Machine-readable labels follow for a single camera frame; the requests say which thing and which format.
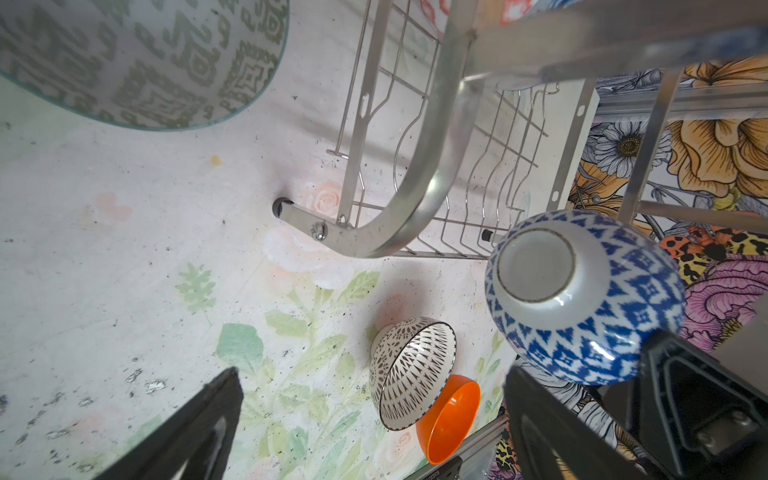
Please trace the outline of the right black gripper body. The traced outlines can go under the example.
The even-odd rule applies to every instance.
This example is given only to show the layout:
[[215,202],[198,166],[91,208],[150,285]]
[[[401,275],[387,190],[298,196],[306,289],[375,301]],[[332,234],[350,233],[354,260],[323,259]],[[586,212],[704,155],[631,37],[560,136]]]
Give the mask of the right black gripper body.
[[643,342],[636,376],[602,405],[653,479],[767,476],[766,394],[670,332]]

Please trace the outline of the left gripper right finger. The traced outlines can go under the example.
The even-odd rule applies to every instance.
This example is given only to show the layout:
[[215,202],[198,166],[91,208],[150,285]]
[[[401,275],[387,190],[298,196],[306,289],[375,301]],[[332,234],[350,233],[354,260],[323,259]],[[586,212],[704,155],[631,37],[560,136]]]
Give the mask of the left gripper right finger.
[[563,462],[579,479],[645,479],[519,366],[504,385],[511,440],[526,479],[562,479]]

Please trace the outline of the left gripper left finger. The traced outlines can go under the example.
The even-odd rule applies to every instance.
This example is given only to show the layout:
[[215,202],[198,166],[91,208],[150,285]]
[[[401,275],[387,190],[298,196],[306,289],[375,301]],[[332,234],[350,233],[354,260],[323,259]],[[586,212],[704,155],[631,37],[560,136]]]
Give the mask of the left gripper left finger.
[[221,479],[244,393],[238,369],[223,370],[100,479]]

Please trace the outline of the silver wire dish rack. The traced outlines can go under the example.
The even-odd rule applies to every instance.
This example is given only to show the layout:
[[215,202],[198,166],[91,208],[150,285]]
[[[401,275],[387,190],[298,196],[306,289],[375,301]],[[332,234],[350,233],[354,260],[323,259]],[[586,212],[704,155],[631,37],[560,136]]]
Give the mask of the silver wire dish rack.
[[595,117],[763,115],[763,86],[684,90],[686,66],[767,50],[763,1],[499,1],[362,5],[329,214],[276,218],[354,258],[486,259],[526,215],[565,207]]

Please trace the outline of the green patterned bowl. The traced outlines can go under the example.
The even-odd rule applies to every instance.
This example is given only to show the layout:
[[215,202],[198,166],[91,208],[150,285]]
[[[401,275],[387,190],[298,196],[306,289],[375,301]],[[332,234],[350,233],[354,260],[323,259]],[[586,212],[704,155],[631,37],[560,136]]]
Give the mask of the green patterned bowl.
[[201,128],[266,91],[289,24],[286,1],[5,1],[1,73],[111,125]]

